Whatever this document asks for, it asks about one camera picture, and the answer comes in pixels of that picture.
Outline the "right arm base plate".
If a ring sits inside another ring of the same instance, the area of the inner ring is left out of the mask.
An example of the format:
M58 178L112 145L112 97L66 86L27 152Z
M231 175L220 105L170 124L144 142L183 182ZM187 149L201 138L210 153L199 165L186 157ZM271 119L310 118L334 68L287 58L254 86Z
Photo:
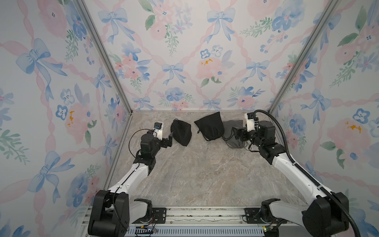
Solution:
M274 217L267 217L264 219L264 216L261 213L261 209L259 207L248 207L244 209L242 221L248 224L272 225L278 224L281 219Z

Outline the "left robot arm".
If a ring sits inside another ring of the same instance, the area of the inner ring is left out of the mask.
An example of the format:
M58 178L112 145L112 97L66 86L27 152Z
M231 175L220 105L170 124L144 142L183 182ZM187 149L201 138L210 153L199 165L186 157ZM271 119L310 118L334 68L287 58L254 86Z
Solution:
M155 221L157 216L153 213L151 200L137 198L130 201L129 196L151 174L160 149L171 147L172 143L172 133L163 138L161 130L147 130L141 137L140 149L126 175L109 189L100 190L95 195L87 229L89 235L123 237L130 224L136 221L150 224Z

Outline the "black pouch with gold logo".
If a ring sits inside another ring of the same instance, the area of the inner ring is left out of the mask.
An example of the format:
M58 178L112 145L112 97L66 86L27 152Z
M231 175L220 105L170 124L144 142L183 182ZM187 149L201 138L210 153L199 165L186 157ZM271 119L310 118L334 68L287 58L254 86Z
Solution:
M182 146L188 146L190 143L192 132L191 125L185 121L174 119L170 131L172 133L173 138Z

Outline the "grey drawstring pouch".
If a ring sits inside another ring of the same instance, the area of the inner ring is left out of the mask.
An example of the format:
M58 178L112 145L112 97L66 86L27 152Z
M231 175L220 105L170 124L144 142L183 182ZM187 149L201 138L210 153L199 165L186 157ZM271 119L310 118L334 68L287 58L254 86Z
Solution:
M243 126L243 120L228 120L224 121L223 125L225 129L223 139L229 148L242 149L247 146L246 142L236 139L233 132L233 127L241 128Z

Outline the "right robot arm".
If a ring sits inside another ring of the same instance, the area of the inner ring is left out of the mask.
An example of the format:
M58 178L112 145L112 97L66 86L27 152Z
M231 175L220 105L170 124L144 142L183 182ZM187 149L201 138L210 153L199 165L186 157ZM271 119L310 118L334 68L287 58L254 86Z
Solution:
M270 121L260 121L253 127L249 120L247 127L233 127L232 134L237 140L257 146L260 155L287 177L307 203L300 206L271 198L263 201L260 211L247 221L292 222L305 227L313 237L330 237L348 230L348 198L325 187L288 155L285 147L275 141L275 127Z

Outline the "plain black pouch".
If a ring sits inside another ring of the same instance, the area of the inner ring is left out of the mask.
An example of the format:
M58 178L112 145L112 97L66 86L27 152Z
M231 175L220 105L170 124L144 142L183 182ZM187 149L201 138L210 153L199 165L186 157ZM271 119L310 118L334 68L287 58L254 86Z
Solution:
M194 122L206 141L221 138L225 133L220 112L205 116Z

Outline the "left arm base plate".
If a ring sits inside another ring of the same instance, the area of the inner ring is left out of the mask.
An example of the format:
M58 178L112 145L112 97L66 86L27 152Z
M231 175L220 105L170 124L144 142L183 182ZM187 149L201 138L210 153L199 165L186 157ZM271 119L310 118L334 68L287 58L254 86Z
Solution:
M131 222L132 224L165 224L167 216L167 208L165 207L153 207L151 210L147 210L144 216Z

